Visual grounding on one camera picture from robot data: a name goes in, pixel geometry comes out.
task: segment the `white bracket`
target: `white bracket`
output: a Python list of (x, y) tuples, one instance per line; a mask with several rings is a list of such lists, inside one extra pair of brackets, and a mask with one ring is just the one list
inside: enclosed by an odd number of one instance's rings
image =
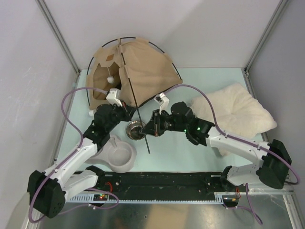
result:
[[(227, 135), (235, 136), (240, 139), (246, 140), (246, 141), (252, 141), (250, 139), (240, 137), (236, 134), (230, 133), (226, 131), (226, 136), (223, 136), (222, 133), (220, 133), (216, 127), (212, 127), (210, 131), (208, 132), (209, 137), (206, 139), (206, 143), (210, 147), (216, 147), (220, 149), (226, 149), (229, 152), (232, 152), (238, 156), (241, 156), (255, 165), (262, 167), (263, 165), (263, 159), (262, 157), (267, 155), (267, 153), (263, 150), (259, 150), (254, 146), (250, 146), (246, 143), (239, 142), (236, 140), (233, 140), (231, 138), (228, 138)], [(255, 143), (259, 146), (262, 146), (266, 149), (269, 149), (268, 142), (259, 142)]]
[(259, 166), (255, 164), (245, 165), (245, 166), (233, 166), (227, 175), (227, 180), (235, 185), (239, 186), (241, 184), (261, 184), (262, 182), (259, 179), (259, 176), (256, 174), (256, 171), (259, 169)]
[(110, 89), (106, 99), (111, 105), (116, 104), (118, 106), (123, 106), (120, 101), (120, 94), (121, 91), (119, 89), (112, 88)]
[(62, 187), (62, 190), (66, 192), (66, 201), (82, 191), (94, 187), (97, 179), (98, 176), (90, 170), (85, 170), (78, 175), (70, 177), (70, 179)]
[(160, 111), (159, 113), (161, 114), (161, 111), (165, 110), (170, 102), (170, 100), (166, 97), (164, 93), (156, 95), (154, 100), (160, 105)]

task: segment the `light blue floor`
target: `light blue floor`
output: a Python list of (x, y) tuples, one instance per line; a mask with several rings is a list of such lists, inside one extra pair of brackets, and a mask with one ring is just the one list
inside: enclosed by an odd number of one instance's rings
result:
[[(183, 79), (183, 83), (198, 87), (205, 93), (222, 89), (233, 83), (241, 83), (245, 86), (244, 77), (240, 68), (183, 68), (178, 69)], [(85, 86), (86, 72), (83, 70), (77, 87)], [(170, 113), (170, 107), (176, 102), (185, 101), (190, 103), (191, 99), (200, 96), (198, 92), (191, 88), (177, 88), (167, 94), (170, 99), (170, 105), (167, 112)], [(145, 123), (152, 115), (152, 111), (158, 109), (155, 101), (149, 101), (140, 108), (140, 114)], [(85, 131), (90, 125), (92, 118), (89, 116), (86, 91), (78, 91), (74, 97), (70, 119), (80, 130)], [(133, 120), (139, 120), (137, 113)], [(184, 133), (165, 132), (161, 137), (147, 136), (151, 154), (148, 154), (145, 140), (130, 140), (125, 129), (127, 122), (121, 122), (111, 132), (117, 135), (122, 141), (132, 144), (137, 150), (137, 157), (132, 171), (223, 171), (226, 166), (242, 166), (250, 164), (246, 159), (237, 155), (226, 157), (215, 154), (215, 149), (205, 146), (194, 146), (185, 137)], [(78, 143), (80, 136), (69, 124), (64, 132), (58, 159), (63, 158)], [(88, 164), (84, 164), (79, 170), (84, 170)], [(105, 171), (110, 171), (106, 166), (100, 166)]]

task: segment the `cat bed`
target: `cat bed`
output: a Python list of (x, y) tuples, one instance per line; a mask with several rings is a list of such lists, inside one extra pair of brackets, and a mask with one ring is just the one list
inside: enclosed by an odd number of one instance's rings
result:
[[(253, 138), (277, 126), (271, 114), (239, 83), (209, 93), (207, 97), (221, 129)], [(191, 109), (197, 117), (214, 122), (210, 106), (203, 96), (192, 100)], [(219, 149), (219, 152), (222, 156), (230, 154), (225, 149)]]
[[(87, 87), (106, 91), (118, 88), (120, 99), (135, 107), (136, 102), (141, 106), (155, 95), (182, 83), (171, 58), (160, 48), (154, 45), (159, 49), (156, 50), (151, 42), (142, 38), (128, 42), (122, 42), (122, 39), (118, 39), (116, 45), (101, 47), (94, 54)], [(91, 110), (107, 103), (106, 95), (98, 91), (89, 90), (89, 97)]]

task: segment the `enclosure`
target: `enclosure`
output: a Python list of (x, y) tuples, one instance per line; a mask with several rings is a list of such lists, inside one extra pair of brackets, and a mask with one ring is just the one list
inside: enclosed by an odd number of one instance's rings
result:
[[(2, 227), (261, 228), (247, 211), (226, 210), (219, 203), (208, 202), (121, 203), (101, 211), (79, 208), (31, 224), (29, 195), (25, 193), (34, 170), (44, 171), (79, 141), (78, 133), (61, 114), (62, 98), (86, 85), (90, 60), (103, 44), (126, 36), (157, 44), (171, 57), (183, 83), (205, 93), (240, 83), (277, 122), (277, 128), (257, 135), (255, 140), (283, 141), (303, 180), (304, 7), (302, 0), (2, 3)], [(197, 96), (188, 88), (168, 94), (171, 103), (189, 103)], [(77, 92), (64, 107), (81, 131), (92, 121), (88, 107), (86, 91)], [(157, 107), (149, 101), (139, 109), (144, 122)], [(135, 113), (132, 120), (138, 119)], [(120, 123), (112, 134), (136, 148), (132, 172), (219, 172), (226, 166), (249, 163), (237, 155), (221, 157), (210, 147), (187, 144), (184, 135), (172, 133), (147, 137), (148, 154), (145, 141), (128, 139), (127, 125)], [(110, 171), (106, 166), (100, 168)], [(303, 192), (301, 182), (281, 190), (255, 184), (249, 194), (264, 228), (299, 229), (305, 227)], [(244, 192), (242, 197), (241, 204), (247, 206)], [(78, 204), (71, 200), (65, 209)]]

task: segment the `metal bowl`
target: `metal bowl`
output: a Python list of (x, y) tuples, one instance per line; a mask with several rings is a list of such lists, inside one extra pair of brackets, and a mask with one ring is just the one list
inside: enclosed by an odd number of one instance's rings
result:
[(145, 134), (141, 134), (141, 122), (140, 121), (134, 121), (128, 124), (126, 128), (126, 134), (131, 140), (141, 140), (145, 137)]

